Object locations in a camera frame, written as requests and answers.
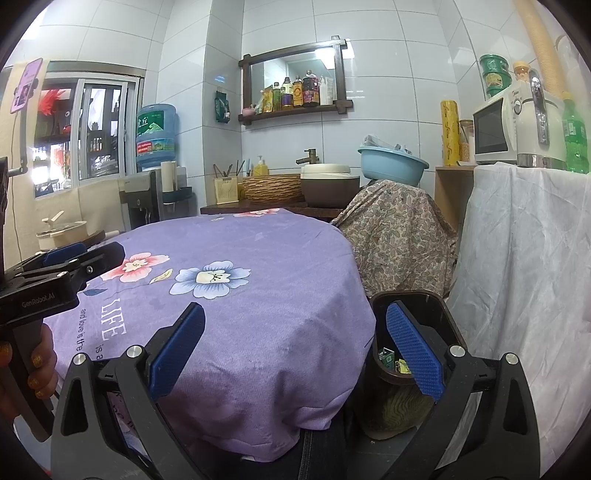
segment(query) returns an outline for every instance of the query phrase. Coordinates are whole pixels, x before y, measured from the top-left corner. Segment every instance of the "faucet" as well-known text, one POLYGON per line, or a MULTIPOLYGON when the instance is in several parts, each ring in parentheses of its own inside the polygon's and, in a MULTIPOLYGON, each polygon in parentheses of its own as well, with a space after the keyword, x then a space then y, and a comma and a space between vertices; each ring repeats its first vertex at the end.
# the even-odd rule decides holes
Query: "faucet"
POLYGON ((310 163, 310 165, 314 164, 314 163, 320 163, 320 159, 318 158, 318 155, 316 155, 316 149, 315 148, 310 148, 308 150, 304 150, 304 152, 308 152, 308 156, 304 157, 304 158, 299 158, 298 160, 295 161, 295 163, 297 163, 298 165, 301 163, 310 163))

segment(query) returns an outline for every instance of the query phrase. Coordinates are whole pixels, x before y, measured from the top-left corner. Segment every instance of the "purple tablecloth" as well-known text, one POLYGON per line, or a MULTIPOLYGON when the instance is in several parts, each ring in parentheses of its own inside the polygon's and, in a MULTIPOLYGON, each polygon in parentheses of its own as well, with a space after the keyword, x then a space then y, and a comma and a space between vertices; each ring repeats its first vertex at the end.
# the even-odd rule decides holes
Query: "purple tablecloth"
POLYGON ((60 375, 80 351, 101 359, 144 345, 197 301, 205 333, 160 401, 181 442, 271 461, 300 428, 330 426, 375 327, 337 228, 274 209, 154 223, 115 241, 123 265, 91 281, 78 308, 46 320, 60 375))

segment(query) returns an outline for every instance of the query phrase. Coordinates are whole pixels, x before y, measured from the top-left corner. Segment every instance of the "pink flower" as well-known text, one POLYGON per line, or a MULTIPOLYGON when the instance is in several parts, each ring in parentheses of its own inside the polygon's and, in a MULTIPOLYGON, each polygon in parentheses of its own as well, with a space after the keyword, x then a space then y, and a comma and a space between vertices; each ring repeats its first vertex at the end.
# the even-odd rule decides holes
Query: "pink flower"
POLYGON ((123 260, 123 263, 113 270, 103 273, 100 277, 103 280, 111 280, 120 277, 124 283, 134 282, 147 277, 154 265, 164 263, 170 260, 168 255, 154 255, 151 253, 143 253, 133 255, 129 260, 123 260))
POLYGON ((269 215, 271 213, 277 213, 279 208, 268 208, 265 210, 255 210, 254 212, 235 213, 235 217, 260 217, 263 215, 269 215))

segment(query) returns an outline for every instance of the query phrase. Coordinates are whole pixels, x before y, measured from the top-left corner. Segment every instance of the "yellow soap bottle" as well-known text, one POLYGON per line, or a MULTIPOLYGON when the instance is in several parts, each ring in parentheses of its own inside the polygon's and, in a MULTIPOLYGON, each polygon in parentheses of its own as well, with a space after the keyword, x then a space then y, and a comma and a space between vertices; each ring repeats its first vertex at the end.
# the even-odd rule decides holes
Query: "yellow soap bottle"
POLYGON ((267 167, 265 161, 262 159, 262 155, 259 155, 258 157, 259 163, 255 165, 255 168, 252 171, 253 176, 262 177, 263 175, 269 175, 269 167, 267 167))

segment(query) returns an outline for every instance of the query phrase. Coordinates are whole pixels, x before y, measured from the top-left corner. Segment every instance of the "wooden countertop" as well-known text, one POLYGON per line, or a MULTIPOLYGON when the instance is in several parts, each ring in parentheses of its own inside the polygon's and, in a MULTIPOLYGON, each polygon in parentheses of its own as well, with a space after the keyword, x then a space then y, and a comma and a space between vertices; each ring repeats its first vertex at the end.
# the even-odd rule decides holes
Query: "wooden countertop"
POLYGON ((340 208, 316 208, 308 207, 306 202, 289 203, 282 205, 279 203, 260 204, 252 203, 250 200, 241 200, 240 202, 222 203, 221 205, 208 205, 201 207, 202 215, 219 215, 221 213, 244 213, 253 210, 265 210, 268 208, 284 208, 299 215, 305 215, 312 218, 319 219, 334 219, 343 211, 340 208))

